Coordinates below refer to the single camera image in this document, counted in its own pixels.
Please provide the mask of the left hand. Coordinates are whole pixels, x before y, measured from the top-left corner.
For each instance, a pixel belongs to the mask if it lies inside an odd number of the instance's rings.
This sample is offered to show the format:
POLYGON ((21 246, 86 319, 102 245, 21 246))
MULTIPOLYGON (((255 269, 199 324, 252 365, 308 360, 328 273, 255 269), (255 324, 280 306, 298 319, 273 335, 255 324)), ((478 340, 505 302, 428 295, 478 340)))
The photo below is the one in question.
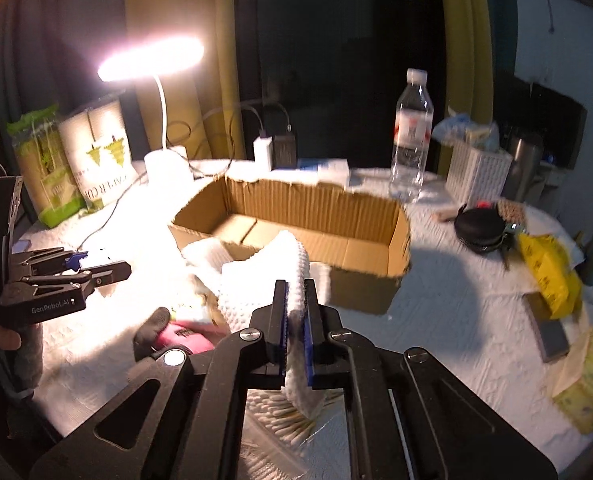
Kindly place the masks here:
POLYGON ((22 338, 14 330, 0 326, 0 350, 16 351, 22 346, 22 338))

